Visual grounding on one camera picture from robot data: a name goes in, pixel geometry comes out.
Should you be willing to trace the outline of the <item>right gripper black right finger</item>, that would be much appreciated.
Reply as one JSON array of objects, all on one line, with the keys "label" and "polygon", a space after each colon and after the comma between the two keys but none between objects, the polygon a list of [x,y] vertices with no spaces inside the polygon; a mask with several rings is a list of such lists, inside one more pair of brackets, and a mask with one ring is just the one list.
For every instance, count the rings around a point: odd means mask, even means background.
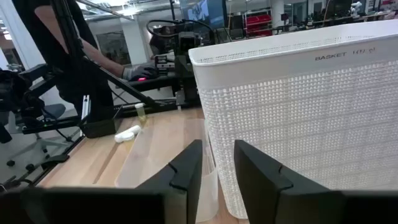
[{"label": "right gripper black right finger", "polygon": [[234,142],[234,165],[250,224],[321,224],[326,187],[243,140]]}]

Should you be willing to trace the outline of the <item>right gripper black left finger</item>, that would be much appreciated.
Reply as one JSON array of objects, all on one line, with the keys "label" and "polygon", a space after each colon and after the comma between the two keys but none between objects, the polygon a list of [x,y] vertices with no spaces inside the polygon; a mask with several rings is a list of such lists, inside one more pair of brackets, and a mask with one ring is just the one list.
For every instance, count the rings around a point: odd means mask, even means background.
[{"label": "right gripper black left finger", "polygon": [[201,187],[202,141],[192,141],[160,171],[137,187],[139,224],[195,224]]}]

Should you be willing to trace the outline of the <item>white perforated plastic basket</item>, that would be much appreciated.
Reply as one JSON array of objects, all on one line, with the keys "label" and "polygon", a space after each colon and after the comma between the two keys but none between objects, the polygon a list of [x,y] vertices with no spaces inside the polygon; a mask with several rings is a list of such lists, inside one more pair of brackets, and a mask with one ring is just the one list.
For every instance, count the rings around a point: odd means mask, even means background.
[{"label": "white perforated plastic basket", "polygon": [[331,189],[398,190],[398,19],[189,51],[229,213],[242,139]]}]

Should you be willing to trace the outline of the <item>clear plastic bin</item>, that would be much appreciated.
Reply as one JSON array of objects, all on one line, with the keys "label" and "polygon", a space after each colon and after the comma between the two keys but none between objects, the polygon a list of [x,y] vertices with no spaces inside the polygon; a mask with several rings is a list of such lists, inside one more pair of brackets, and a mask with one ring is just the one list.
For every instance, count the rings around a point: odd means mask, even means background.
[{"label": "clear plastic bin", "polygon": [[161,170],[192,141],[202,141],[203,162],[196,222],[207,222],[216,216],[218,171],[204,119],[179,118],[142,129],[127,156],[115,186],[136,188]]}]

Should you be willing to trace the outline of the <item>person's hand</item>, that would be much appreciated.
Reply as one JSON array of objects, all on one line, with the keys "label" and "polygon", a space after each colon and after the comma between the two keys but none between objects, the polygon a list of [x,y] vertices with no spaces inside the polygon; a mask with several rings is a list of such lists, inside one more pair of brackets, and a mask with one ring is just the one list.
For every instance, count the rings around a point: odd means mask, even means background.
[{"label": "person's hand", "polygon": [[155,67],[150,65],[137,65],[131,68],[124,68],[122,79],[127,81],[138,81],[140,78],[155,79],[158,77]]}]

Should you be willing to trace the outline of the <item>yellow translucent pill bottle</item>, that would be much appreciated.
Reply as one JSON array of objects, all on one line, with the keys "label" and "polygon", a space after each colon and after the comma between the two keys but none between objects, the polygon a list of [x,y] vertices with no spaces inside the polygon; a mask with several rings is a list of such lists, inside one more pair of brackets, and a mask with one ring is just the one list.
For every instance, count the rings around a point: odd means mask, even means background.
[{"label": "yellow translucent pill bottle", "polygon": [[146,113],[145,113],[144,104],[143,103],[137,103],[137,104],[134,105],[134,107],[136,109],[139,121],[141,123],[145,123],[146,122]]}]

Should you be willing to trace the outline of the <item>large display screen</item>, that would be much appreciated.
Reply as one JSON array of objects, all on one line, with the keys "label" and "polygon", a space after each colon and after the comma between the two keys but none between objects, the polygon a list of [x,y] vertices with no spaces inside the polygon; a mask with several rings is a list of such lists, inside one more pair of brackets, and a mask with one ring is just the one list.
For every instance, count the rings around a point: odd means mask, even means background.
[{"label": "large display screen", "polygon": [[225,0],[179,0],[179,4],[185,20],[199,21],[212,29],[226,25]]}]

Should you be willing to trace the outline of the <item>silver aluminium extrusion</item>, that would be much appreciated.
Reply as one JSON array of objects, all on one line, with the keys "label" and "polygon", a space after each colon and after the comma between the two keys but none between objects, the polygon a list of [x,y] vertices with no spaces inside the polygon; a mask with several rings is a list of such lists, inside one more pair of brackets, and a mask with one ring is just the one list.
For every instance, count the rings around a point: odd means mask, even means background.
[{"label": "silver aluminium extrusion", "polygon": [[82,104],[82,112],[81,112],[81,120],[84,121],[90,113],[91,109],[91,100],[89,95],[83,96],[83,104]]}]

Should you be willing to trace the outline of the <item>red storage bin shelf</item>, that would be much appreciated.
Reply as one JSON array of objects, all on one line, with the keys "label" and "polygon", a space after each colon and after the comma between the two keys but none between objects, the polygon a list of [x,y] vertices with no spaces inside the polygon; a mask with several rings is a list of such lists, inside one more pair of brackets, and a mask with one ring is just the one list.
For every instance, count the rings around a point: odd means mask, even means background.
[{"label": "red storage bin shelf", "polygon": [[250,12],[244,15],[246,37],[272,35],[272,16],[270,11]]}]

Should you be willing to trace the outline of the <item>person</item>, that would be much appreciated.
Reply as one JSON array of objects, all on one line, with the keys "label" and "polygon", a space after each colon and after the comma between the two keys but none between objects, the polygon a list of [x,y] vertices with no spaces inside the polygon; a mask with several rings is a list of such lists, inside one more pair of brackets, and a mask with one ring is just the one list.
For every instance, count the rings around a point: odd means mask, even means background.
[{"label": "person", "polygon": [[[76,112],[81,116],[83,92],[78,84],[80,79],[69,73],[72,70],[72,61],[50,0],[11,1],[46,64],[52,68],[54,73],[62,76],[57,84],[60,97],[73,104]],[[95,38],[77,2],[75,0],[66,0],[66,2],[82,42],[84,53],[107,71],[121,78],[124,67],[106,58],[98,50]]]}]

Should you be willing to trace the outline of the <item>grey office chair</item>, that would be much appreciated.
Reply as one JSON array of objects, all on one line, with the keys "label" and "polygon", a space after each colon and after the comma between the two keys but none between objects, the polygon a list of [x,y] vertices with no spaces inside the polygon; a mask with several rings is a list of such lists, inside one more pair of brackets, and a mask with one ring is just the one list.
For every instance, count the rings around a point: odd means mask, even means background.
[{"label": "grey office chair", "polygon": [[48,152],[48,148],[54,149],[55,152],[60,149],[66,149],[71,146],[74,141],[73,137],[77,134],[75,131],[71,135],[64,135],[60,129],[61,123],[64,119],[61,116],[66,111],[66,107],[63,104],[54,104],[44,106],[42,109],[43,115],[36,120],[33,117],[22,117],[22,110],[17,113],[12,112],[8,118],[8,132],[11,134],[33,134],[35,141],[22,150],[15,152],[9,157],[6,162],[8,167],[15,166],[15,158],[21,157],[30,151],[40,150],[44,158],[38,163],[41,166],[46,161],[49,161],[53,156]]}]

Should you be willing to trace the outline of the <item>black frame base block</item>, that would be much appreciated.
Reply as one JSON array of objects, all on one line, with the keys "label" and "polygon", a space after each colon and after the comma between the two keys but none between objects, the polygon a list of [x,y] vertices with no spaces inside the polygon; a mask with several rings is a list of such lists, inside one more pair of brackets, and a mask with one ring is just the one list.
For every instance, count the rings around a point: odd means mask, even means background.
[{"label": "black frame base block", "polygon": [[87,123],[85,121],[80,125],[80,129],[87,138],[93,139],[115,134],[119,129],[119,126],[120,120],[106,119],[92,123]]}]

